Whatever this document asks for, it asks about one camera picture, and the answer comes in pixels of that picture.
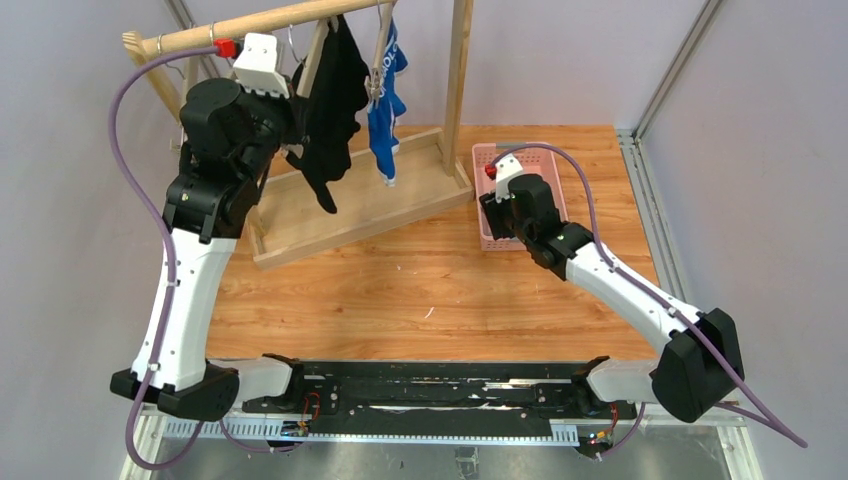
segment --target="laundry basket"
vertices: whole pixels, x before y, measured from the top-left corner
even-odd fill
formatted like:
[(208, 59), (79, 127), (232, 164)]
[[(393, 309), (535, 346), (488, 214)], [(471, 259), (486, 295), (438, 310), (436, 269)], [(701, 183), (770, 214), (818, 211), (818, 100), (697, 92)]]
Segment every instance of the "laundry basket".
[[(495, 188), (495, 181), (490, 179), (485, 172), (486, 165), (492, 162), (499, 153), (507, 148), (517, 147), (520, 143), (478, 143), (471, 148), (474, 159), (474, 187), (476, 198), (491, 192)], [(559, 209), (562, 221), (568, 220), (565, 211), (565, 198), (562, 195), (562, 186), (559, 182), (559, 172), (556, 168), (556, 159), (553, 152), (544, 148), (528, 148), (514, 153), (515, 158), (521, 162), (521, 166), (527, 173), (537, 173), (548, 182), (554, 195), (554, 203)], [(489, 228), (486, 217), (480, 203), (477, 203), (477, 221), (480, 224), (480, 246), (484, 251), (511, 251), (524, 250), (524, 245), (517, 238), (495, 240), (492, 230)]]

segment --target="wooden tray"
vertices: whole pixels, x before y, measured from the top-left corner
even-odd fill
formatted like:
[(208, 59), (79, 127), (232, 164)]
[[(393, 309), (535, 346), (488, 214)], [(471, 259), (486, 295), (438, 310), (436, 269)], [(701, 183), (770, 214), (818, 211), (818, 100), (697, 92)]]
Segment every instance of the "wooden tray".
[(474, 187), (462, 166), (456, 164), (454, 176), (445, 173), (443, 151), (440, 128), (402, 139), (393, 188), (383, 184), (370, 150), (352, 154), (344, 178), (328, 184), (335, 215), (318, 205), (300, 172), (269, 179), (247, 222), (253, 260), (262, 270), (278, 267), (472, 200)]

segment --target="wood grain surface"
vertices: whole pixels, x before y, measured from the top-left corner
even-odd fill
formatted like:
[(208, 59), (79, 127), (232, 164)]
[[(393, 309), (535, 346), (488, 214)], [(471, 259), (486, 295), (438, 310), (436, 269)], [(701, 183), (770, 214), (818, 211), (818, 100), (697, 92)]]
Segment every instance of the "wood grain surface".
[[(398, 127), (398, 136), (427, 128)], [(513, 141), (546, 141), (574, 155), (591, 183), (604, 241), (656, 279), (611, 127), (462, 127), (462, 163), (470, 164), (475, 143)], [(351, 142), (352, 150), (365, 147), (367, 134)], [(558, 166), (569, 217), (588, 226), (579, 179), (564, 161)], [(287, 170), (275, 161), (275, 174)], [(414, 181), (398, 178), (395, 188)], [(242, 238), (221, 282), (207, 353), (266, 352), (369, 360), (654, 356), (636, 330), (526, 252), (482, 252), (474, 202), (267, 272)]]

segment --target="gray floor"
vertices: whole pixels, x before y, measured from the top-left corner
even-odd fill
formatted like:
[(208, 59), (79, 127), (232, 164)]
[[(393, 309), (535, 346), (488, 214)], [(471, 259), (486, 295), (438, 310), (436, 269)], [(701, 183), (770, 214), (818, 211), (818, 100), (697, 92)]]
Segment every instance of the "gray floor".
[[(184, 440), (165, 440), (159, 461)], [(478, 474), (463, 476), (457, 446), (307, 444), (289, 454), (245, 452), (225, 440), (198, 440), (192, 452), (162, 479), (729, 479), (721, 444), (710, 427), (649, 427), (622, 450), (596, 464), (571, 448), (485, 446), (477, 449)], [(468, 447), (463, 449), (467, 456)], [(473, 467), (463, 462), (465, 473)]]

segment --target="black garment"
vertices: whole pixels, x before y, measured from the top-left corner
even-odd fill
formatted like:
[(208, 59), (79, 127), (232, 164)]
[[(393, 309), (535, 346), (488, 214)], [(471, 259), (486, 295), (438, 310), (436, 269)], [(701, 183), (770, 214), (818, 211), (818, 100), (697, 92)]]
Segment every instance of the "black garment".
[[(365, 77), (368, 66), (362, 61), (356, 41), (347, 22), (339, 15), (338, 29), (332, 24), (309, 98), (293, 97), (292, 110), (303, 128), (303, 155), (289, 152), (286, 160), (303, 172), (315, 192), (318, 203), (329, 213), (338, 209), (327, 188), (327, 182), (339, 180), (350, 168), (347, 143), (360, 129), (354, 115), (368, 104)], [(300, 81), (303, 66), (295, 71), (292, 83)]]

